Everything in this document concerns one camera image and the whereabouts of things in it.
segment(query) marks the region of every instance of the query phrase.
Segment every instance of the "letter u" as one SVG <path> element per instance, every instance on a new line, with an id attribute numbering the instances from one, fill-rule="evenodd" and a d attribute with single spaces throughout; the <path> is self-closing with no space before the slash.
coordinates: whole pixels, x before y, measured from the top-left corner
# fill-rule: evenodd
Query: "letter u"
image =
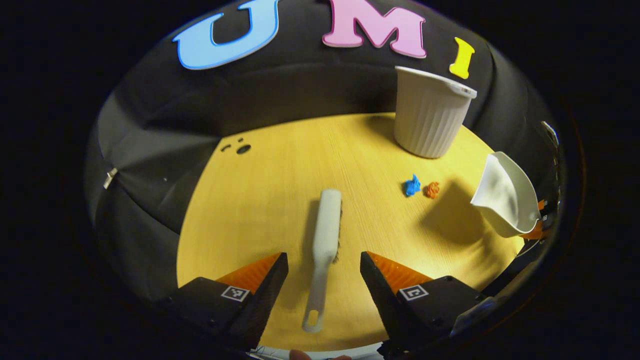
<path id="1" fill-rule="evenodd" d="M 173 38 L 178 42 L 178 59 L 191 70 L 204 70 L 244 58 L 268 44 L 278 33 L 279 0 L 252 0 L 238 6 L 249 10 L 250 28 L 243 37 L 216 44 L 213 24 L 224 14 L 217 13 L 185 29 Z"/>

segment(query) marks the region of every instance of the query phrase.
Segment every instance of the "small figurine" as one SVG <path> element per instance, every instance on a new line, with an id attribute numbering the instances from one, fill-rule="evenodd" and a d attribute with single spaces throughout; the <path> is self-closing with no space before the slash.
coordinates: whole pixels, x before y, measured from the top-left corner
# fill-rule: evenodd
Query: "small figurine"
<path id="1" fill-rule="evenodd" d="M 413 196 L 414 193 L 417 193 L 420 191 L 420 181 L 418 180 L 418 177 L 414 174 L 413 175 L 413 180 L 407 180 L 404 183 L 404 194 L 409 197 L 409 196 Z"/>
<path id="2" fill-rule="evenodd" d="M 431 184 L 427 185 L 424 188 L 424 194 L 427 197 L 435 199 L 438 197 L 438 192 L 440 191 L 440 183 L 433 181 Z"/>

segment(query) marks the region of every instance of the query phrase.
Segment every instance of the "yellow letter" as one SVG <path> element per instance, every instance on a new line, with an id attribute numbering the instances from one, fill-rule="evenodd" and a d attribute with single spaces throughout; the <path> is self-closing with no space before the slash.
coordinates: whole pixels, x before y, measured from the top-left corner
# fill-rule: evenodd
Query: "yellow letter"
<path id="1" fill-rule="evenodd" d="M 449 71 L 455 76 L 467 79 L 469 77 L 468 70 L 469 63 L 471 62 L 471 54 L 474 54 L 476 50 L 461 38 L 455 39 L 458 43 L 458 55 L 456 56 L 456 61 L 449 65 Z"/>

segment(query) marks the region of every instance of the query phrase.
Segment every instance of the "letter m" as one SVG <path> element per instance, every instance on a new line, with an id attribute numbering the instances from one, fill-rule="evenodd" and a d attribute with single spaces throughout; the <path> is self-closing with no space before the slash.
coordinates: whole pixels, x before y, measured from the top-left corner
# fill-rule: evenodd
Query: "letter m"
<path id="1" fill-rule="evenodd" d="M 361 46 L 364 41 L 356 34 L 357 22 L 375 47 L 383 47 L 391 35 L 397 32 L 396 39 L 391 41 L 391 49 L 414 58 L 427 56 L 422 48 L 424 18 L 420 15 L 407 9 L 393 8 L 382 16 L 367 0 L 329 1 L 333 12 L 333 26 L 331 32 L 322 37 L 326 45 Z"/>

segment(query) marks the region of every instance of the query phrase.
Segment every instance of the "ribbed paper cup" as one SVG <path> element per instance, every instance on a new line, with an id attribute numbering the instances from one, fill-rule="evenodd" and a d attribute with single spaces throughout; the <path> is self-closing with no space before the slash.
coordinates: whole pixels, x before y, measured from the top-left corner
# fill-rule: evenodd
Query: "ribbed paper cup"
<path id="1" fill-rule="evenodd" d="M 456 138 L 477 92 L 430 72 L 400 66 L 396 66 L 396 71 L 396 141 L 423 158 L 443 156 Z"/>

